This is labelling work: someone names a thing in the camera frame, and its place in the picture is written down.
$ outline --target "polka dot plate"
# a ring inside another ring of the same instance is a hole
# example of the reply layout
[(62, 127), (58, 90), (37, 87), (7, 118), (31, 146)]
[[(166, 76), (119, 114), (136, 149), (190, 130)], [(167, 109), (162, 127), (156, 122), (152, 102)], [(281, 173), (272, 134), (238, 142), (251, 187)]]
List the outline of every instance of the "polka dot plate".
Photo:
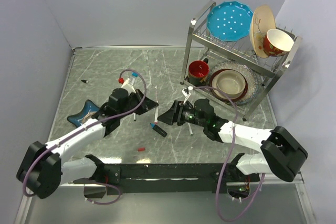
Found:
[(223, 2), (208, 14), (206, 27), (217, 39), (237, 41), (249, 34), (253, 12), (238, 1)]

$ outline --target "metal frame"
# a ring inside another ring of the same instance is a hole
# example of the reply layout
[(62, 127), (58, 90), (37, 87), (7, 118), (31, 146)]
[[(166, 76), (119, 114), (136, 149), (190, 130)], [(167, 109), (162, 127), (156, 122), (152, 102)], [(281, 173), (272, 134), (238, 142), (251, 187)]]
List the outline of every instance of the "metal frame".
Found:
[[(247, 105), (238, 107), (239, 114), (243, 117), (243, 120), (246, 121), (247, 118), (256, 109), (256, 107), (258, 107), (260, 102), (267, 96), (268, 92), (280, 79), (283, 73), (287, 70), (302, 42), (302, 38), (295, 37), (295, 35), (291, 33), (292, 31), (288, 32), (286, 31), (286, 28), (281, 29), (288, 33), (295, 41), (291, 51), (282, 57), (269, 57), (267, 59), (259, 59), (252, 49), (252, 45), (249, 45), (244, 50), (243, 40), (235, 42), (222, 41), (218, 38), (213, 37), (209, 33), (208, 29), (206, 28), (207, 19), (205, 14), (208, 11), (211, 12), (215, 5), (216, 3), (214, 1), (209, 1), (190, 21), (180, 84), (187, 84), (189, 86), (192, 86), (186, 80), (186, 71), (188, 66), (190, 48), (193, 40), (205, 46), (206, 51), (202, 55), (200, 60), (207, 56), (209, 58), (217, 60), (218, 62), (233, 60), (243, 65), (246, 65), (247, 67), (251, 68), (260, 79), (260, 87), (255, 97)], [(198, 21), (201, 21), (201, 23), (195, 29), (195, 25)], [(226, 103), (215, 98), (210, 92), (202, 90), (197, 91), (201, 92), (207, 98), (233, 111), (233, 108), (230, 105), (227, 105)]]
[(301, 203), (301, 206), (302, 206), (303, 214), (306, 218), (306, 222), (309, 223), (309, 224), (317, 224), (316, 216), (315, 216), (315, 214), (313, 212), (313, 209), (311, 207), (311, 203), (310, 203), (310, 200), (308, 198), (308, 194), (307, 194), (305, 185), (304, 184), (295, 184), (295, 186), (296, 186), (296, 190), (298, 192), (298, 196), (299, 196), (300, 203)]

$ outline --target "table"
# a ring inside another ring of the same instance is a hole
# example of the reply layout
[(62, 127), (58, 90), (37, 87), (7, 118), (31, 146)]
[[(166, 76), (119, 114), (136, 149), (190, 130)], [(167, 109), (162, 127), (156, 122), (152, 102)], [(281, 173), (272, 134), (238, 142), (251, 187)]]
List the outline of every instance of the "table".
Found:
[[(196, 60), (203, 49), (191, 50), (190, 58)], [(179, 79), (181, 75), (184, 48), (117, 48), (117, 49), (79, 49), (73, 57), (72, 67), (61, 98), (61, 103), (52, 128), (50, 140), (57, 139), (75, 127), (66, 117), (78, 113), (87, 99), (100, 106), (108, 99), (112, 90), (118, 88), (119, 73), (123, 69), (134, 69), (145, 79), (148, 86), (147, 96), (159, 102), (159, 115), (168, 110), (175, 99), (183, 100)], [(140, 78), (135, 87), (143, 90)], [(195, 92), (191, 102), (202, 98)], [(234, 113), (211, 102), (215, 112), (222, 118), (232, 120)], [(190, 136), (186, 124), (169, 126), (159, 122), (167, 131), (166, 138), (151, 129), (154, 110), (138, 116), (121, 120), (121, 125), (109, 136), (102, 138), (79, 151), (74, 158), (93, 154), (104, 163), (220, 163), (223, 162), (230, 144), (213, 142), (202, 132), (202, 128), (192, 125)], [(265, 99), (248, 121), (238, 120), (239, 124), (262, 129), (275, 127), (271, 108)], [(138, 148), (145, 147), (144, 152)], [(253, 151), (236, 146), (232, 157)]]

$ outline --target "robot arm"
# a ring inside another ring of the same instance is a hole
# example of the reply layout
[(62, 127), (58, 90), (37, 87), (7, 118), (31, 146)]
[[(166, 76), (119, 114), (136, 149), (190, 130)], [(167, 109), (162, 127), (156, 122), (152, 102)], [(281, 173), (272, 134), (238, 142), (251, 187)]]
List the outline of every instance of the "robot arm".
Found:
[[(231, 143), (233, 122), (215, 114), (208, 99), (199, 99), (194, 105), (186, 101), (174, 101), (172, 107), (157, 118), (169, 125), (192, 123), (203, 127), (204, 134), (213, 141)], [(236, 144), (258, 151), (258, 154), (238, 154), (229, 164), (244, 175), (273, 173), (291, 182), (308, 157), (307, 151), (283, 127), (263, 130), (236, 125)]]
[[(76, 179), (97, 178), (101, 176), (102, 172), (100, 171), (100, 168), (103, 166), (103, 163), (93, 155), (87, 155), (76, 161), (69, 162), (69, 160), (78, 150), (93, 141), (102, 139), (114, 131), (120, 125), (120, 119), (124, 116), (114, 119), (107, 118), (135, 108), (140, 103), (143, 96), (141, 91), (134, 89), (127, 80), (122, 88), (113, 90), (112, 94), (109, 96), (108, 102), (104, 103), (86, 123), (65, 136), (48, 142), (47, 144), (35, 142), (30, 145), (17, 172), (17, 179), (21, 182), (24, 181), (28, 169), (41, 153), (52, 146), (55, 146), (55, 144), (59, 145), (60, 141), (83, 129), (84, 131), (71, 138), (65, 144), (57, 146), (57, 148), (47, 153), (37, 163), (29, 174), (27, 187), (39, 198), (43, 199), (51, 195), (61, 184)], [(146, 97), (141, 106), (135, 110), (135, 114), (141, 115), (156, 106), (158, 106), (156, 102)], [(87, 129), (92, 123), (96, 123), (96, 125)]]

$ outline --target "metal dish rack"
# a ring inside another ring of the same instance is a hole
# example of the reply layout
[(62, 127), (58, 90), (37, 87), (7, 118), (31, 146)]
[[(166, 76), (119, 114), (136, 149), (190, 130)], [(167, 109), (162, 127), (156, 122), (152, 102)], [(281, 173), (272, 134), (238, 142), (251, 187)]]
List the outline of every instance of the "metal dish rack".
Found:
[[(238, 106), (239, 115), (246, 121), (252, 112), (258, 107), (260, 102), (267, 96), (268, 92), (287, 70), (296, 54), (301, 42), (301, 37), (296, 37), (292, 31), (286, 31), (286, 27), (281, 29), (288, 33), (295, 41), (292, 49), (282, 57), (269, 57), (266, 59), (256, 56), (248, 37), (239, 41), (226, 42), (213, 37), (206, 28), (207, 14), (216, 6), (214, 1), (209, 1), (191, 20), (188, 30), (187, 43), (181, 73), (181, 84), (192, 86), (187, 81), (187, 66), (192, 41), (205, 46), (205, 52), (199, 60), (205, 57), (209, 59), (209, 65), (223, 62), (225, 60), (234, 60), (240, 64), (246, 65), (254, 71), (259, 79), (259, 87), (256, 95), (245, 105)], [(207, 98), (221, 104), (222, 106), (234, 111), (231, 105), (222, 102), (214, 97), (210, 91), (197, 90)]]

